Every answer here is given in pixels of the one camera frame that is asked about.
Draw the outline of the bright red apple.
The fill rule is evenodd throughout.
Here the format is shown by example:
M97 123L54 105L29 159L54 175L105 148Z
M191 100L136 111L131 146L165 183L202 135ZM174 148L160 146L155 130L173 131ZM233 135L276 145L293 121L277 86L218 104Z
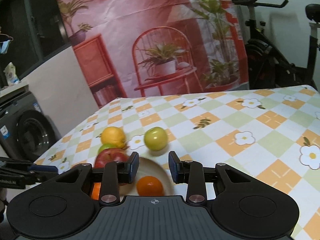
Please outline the bright red apple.
M101 151L94 162L94 168L104 168L107 163L113 161L126 162L129 156L126 152L119 148L107 148Z

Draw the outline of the bright green apple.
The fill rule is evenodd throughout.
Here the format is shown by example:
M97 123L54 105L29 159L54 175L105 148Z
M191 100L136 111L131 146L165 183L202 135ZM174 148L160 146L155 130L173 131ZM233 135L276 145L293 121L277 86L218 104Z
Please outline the bright green apple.
M117 146L114 145L114 144L102 144L102 145L99 147L98 153L103 152L104 150L110 149L110 148L117 148Z

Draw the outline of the yellow lemon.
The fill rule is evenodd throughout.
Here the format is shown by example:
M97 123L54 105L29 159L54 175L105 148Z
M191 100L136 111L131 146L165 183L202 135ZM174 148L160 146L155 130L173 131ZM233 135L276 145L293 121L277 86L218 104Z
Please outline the yellow lemon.
M103 130L100 136L102 144L112 144L116 148L124 148L126 145L126 136L119 127L109 126Z

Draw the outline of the orange mandarin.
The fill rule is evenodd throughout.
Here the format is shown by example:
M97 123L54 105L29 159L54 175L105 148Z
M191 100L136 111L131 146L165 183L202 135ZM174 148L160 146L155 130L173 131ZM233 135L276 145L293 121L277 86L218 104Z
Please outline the orange mandarin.
M164 188L159 179L153 176L144 176L136 183L140 196L163 196Z
M93 200L99 199L100 187L101 187L101 183L94 183L93 190L91 193L91 198Z

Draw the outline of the yellow-green apple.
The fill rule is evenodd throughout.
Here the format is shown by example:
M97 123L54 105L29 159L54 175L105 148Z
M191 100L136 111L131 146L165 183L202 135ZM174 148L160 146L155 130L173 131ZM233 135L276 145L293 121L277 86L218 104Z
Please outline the yellow-green apple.
M161 127L153 127L144 134L144 144L151 151L163 150L168 144L168 135Z

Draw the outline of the beige ceramic bowl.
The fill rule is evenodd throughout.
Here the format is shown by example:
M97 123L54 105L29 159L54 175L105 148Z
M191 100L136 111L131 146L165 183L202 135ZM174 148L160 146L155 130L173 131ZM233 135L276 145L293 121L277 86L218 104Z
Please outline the beige ceramic bowl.
M140 157L139 168L132 184L120 186L120 198L124 196L140 196L136 189L136 183L144 176L153 176L159 179L164 188L164 196L173 195L173 185L167 172L157 163L146 158Z

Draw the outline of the grey washing machine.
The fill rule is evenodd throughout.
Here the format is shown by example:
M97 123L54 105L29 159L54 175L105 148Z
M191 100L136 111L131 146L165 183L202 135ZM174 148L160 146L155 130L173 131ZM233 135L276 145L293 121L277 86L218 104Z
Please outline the grey washing machine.
M35 161L56 142L55 127L32 92L1 100L1 147L8 157Z

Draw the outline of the floral checkered tablecloth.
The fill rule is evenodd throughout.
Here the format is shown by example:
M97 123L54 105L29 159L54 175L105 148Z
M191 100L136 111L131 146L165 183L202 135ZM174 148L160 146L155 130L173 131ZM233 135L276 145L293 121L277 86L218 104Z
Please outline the floral checkered tablecloth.
M113 100L37 160L61 172L94 163L108 126L126 134L129 151L168 169L168 151L143 141L153 127L168 149L204 166L227 163L290 195L300 216L295 239L319 239L319 92L310 86Z

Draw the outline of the white detergent bag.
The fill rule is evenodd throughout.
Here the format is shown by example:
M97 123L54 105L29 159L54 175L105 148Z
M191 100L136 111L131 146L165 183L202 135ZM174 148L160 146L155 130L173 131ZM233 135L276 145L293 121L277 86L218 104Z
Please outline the white detergent bag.
M20 83L18 76L16 75L16 68L12 62L10 62L3 70L8 86L13 86Z

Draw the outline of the black exercise bike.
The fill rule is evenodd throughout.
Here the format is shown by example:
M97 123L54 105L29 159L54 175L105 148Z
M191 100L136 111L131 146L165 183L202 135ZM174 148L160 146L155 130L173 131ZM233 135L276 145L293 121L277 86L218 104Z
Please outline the black exercise bike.
M319 61L319 0L232 0L246 36L250 89L310 85Z

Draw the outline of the hanging laundry rack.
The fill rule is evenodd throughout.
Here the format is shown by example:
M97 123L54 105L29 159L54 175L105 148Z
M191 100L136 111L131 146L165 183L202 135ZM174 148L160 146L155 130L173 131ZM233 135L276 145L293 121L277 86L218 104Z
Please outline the hanging laundry rack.
M9 48L10 43L14 40L13 37L2 33L0 30L0 51L1 54L6 54Z

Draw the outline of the pink printed backdrop cloth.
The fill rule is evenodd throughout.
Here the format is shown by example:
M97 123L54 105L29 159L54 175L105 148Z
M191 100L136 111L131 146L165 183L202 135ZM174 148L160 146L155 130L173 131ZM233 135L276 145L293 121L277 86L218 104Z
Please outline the pink printed backdrop cloth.
M115 98L248 88L232 0L57 0L99 107Z

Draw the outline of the dark window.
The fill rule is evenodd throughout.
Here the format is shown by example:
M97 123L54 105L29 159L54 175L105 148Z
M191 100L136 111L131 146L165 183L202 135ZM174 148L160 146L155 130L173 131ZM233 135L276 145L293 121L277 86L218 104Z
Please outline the dark window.
M1 0L1 38L13 39L1 55L1 78L9 63L22 79L61 51L70 41L57 0Z

